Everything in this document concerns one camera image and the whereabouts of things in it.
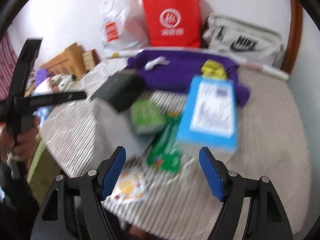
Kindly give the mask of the person's left hand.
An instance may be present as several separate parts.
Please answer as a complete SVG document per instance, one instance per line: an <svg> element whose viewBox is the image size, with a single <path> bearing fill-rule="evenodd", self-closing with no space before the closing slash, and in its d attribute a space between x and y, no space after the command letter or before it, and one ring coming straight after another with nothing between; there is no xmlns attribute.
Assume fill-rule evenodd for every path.
<svg viewBox="0 0 320 240"><path fill-rule="evenodd" d="M39 133L39 118L33 116L32 127L24 134L19 134L17 136L17 146L15 146L15 141L6 126L1 129L1 161L7 162L8 152L12 151L14 157L18 161L26 162L32 156L34 149L37 145L36 137Z"/></svg>

